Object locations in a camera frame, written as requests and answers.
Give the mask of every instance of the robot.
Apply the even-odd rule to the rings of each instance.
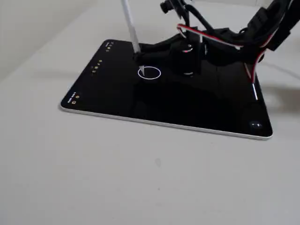
[[[299,0],[274,0],[268,8],[261,7],[247,27],[239,33],[229,28],[214,29],[201,13],[184,0],[165,0],[164,13],[176,11],[185,24],[178,24],[179,34],[154,45],[137,49],[134,60],[139,65],[168,64],[177,74],[193,76],[201,71],[206,60],[216,66],[226,66],[240,61],[250,81],[255,83],[256,66],[269,49],[275,51],[291,34],[300,20]],[[190,27],[190,14],[206,30]]]

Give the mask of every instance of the white stylus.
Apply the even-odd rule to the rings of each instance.
[[[141,52],[141,48],[140,48],[140,45],[139,45],[139,40],[137,39],[135,26],[134,26],[134,23],[133,23],[133,18],[131,16],[128,0],[121,0],[121,2],[122,2],[123,11],[124,11],[124,15],[125,15],[125,18],[126,18],[127,26],[128,26],[128,29],[129,29],[129,34],[130,34],[133,50],[134,50],[135,53],[139,53],[139,52]],[[140,69],[141,69],[142,74],[145,75],[145,67],[140,66]]]

